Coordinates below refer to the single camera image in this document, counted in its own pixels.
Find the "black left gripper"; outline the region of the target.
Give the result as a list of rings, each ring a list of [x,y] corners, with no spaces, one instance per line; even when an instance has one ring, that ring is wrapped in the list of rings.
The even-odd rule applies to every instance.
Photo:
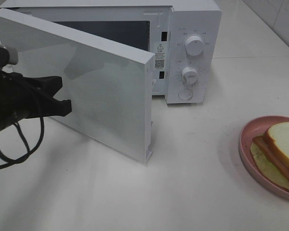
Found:
[[[53,98],[62,86],[59,76],[29,78],[0,70],[0,120],[68,115],[71,100]]]

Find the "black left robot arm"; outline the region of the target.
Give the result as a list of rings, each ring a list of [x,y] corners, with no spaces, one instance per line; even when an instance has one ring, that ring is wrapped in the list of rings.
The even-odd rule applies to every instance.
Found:
[[[54,98],[62,87],[59,76],[29,78],[0,70],[0,131],[22,119],[71,113],[70,100]]]

